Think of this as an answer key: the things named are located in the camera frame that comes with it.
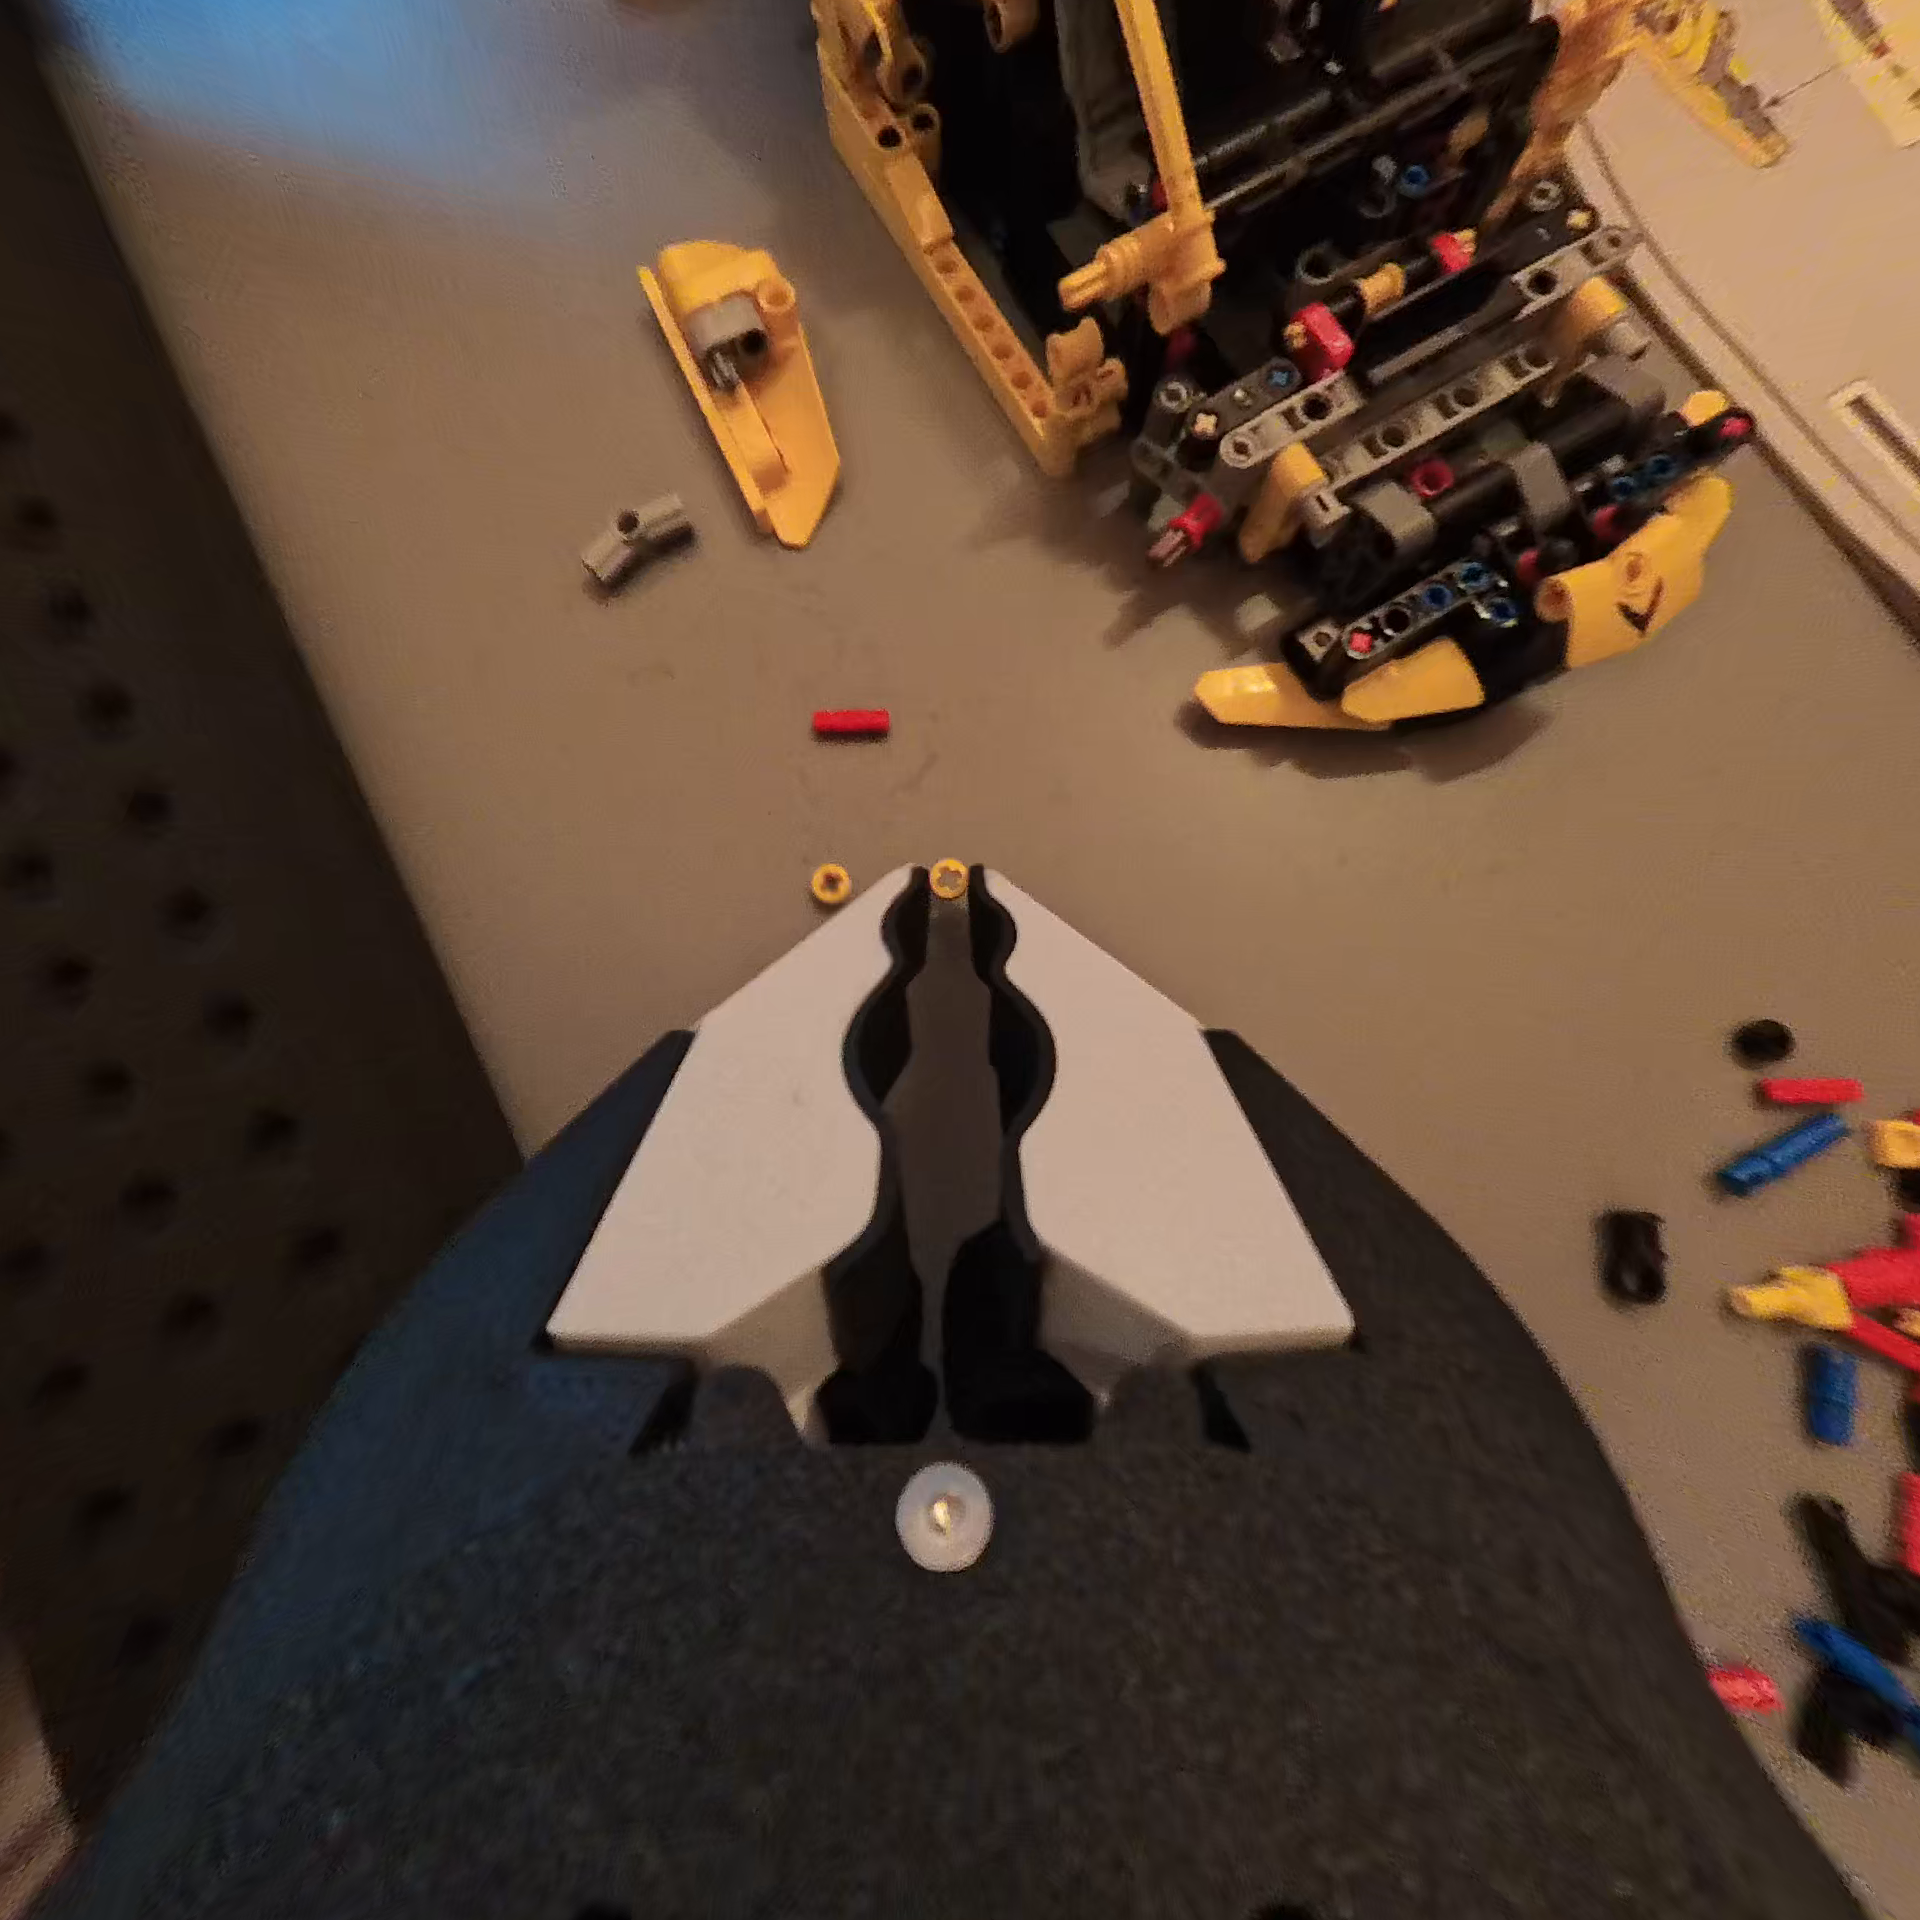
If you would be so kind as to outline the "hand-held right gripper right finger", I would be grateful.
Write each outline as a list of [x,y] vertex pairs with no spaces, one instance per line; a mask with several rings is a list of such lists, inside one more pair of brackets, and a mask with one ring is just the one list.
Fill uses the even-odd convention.
[[997,872],[967,935],[1000,1185],[945,1284],[952,1429],[1084,1445],[1137,1375],[1345,1349],[1356,1313],[1204,1024]]

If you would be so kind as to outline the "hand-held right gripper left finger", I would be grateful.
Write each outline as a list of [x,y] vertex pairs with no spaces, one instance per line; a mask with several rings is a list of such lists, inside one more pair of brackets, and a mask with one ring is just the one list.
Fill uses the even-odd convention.
[[754,1369],[828,1440],[823,1387],[920,1317],[884,1098],[929,914],[899,867],[691,1029],[545,1323],[559,1354]]

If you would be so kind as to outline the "pile of small connector pins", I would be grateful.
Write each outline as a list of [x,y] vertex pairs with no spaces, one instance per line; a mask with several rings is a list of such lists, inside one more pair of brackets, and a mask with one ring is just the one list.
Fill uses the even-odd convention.
[[1904,1465],[1889,1495],[1889,1541],[1865,1545],[1833,1495],[1793,1499],[1793,1524],[1816,1568],[1826,1613],[1793,1627],[1810,1673],[1793,1720],[1793,1748],[1832,1785],[1848,1788],[1861,1751],[1915,1760],[1917,1650],[1917,1128],[1915,1109],[1865,1117],[1851,1074],[1763,1072],[1753,1087],[1769,1137],[1712,1176],[1724,1197],[1756,1197],[1797,1173],[1861,1146],[1893,1205],[1885,1234],[1853,1253],[1781,1264],[1736,1284],[1724,1305],[1752,1327],[1810,1335],[1797,1361],[1799,1420],[1817,1449],[1859,1440],[1863,1368],[1885,1368],[1899,1387]]

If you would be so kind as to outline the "yellow brick car model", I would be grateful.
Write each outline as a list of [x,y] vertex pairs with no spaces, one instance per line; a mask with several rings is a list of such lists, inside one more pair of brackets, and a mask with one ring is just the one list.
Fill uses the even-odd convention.
[[1673,397],[1565,169],[1680,4],[809,4],[832,144],[1045,473],[1281,569],[1221,728],[1407,731],[1690,613],[1753,416]]

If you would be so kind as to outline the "grey desk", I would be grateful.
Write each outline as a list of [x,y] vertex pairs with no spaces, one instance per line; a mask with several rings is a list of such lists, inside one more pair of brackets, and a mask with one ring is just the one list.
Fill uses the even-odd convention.
[[[636,1915],[1915,1915],[1915,1763],[1853,1789],[1697,1647],[1809,1668],[1789,1499],[1861,1530],[1893,1435],[1795,1435],[1793,1339],[1719,1308],[1853,1250],[1844,1146],[1748,1201],[1724,1055],[1781,1017],[1915,1099],[1915,647],[1736,463],[1704,604],[1514,717],[1410,744],[1189,717],[1232,613],[1034,475],[828,152],[794,4],[57,4],[57,76],[277,597],[507,1109],[547,1141],[813,929],[802,874],[985,863],[1242,1041],[1362,1345],[1223,1368],[1253,1447],[1004,1447],[1000,1541],[912,1571],[876,1449],[589,1467],[400,1583],[280,1712],[424,1727],[426,1653],[627,1748]],[[764,535],[641,291],[767,250],[841,453]],[[679,495],[613,595],[587,541]],[[820,741],[819,708],[888,708]],[[1595,1218],[1668,1290],[1600,1290]],[[399,1665],[419,1668],[399,1673]],[[587,1693],[615,1667],[615,1700]]]

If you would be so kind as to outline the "grey angled connector piece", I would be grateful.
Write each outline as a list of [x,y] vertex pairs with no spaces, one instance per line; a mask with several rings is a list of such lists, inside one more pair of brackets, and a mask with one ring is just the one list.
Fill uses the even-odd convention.
[[613,595],[696,538],[683,498],[664,495],[615,512],[583,548],[583,573],[592,593]]

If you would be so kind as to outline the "yellow panel brick piece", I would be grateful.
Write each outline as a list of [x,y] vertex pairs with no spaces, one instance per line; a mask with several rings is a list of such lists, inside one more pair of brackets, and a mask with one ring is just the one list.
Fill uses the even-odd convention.
[[809,546],[843,467],[796,283],[731,242],[664,247],[637,283],[754,525]]

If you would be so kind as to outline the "open instruction booklet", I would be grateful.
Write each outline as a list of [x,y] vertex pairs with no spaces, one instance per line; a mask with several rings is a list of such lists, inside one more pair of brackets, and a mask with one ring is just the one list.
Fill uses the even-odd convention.
[[1568,141],[1642,233],[1673,346],[1913,628],[1917,4],[1618,4],[1621,76]]

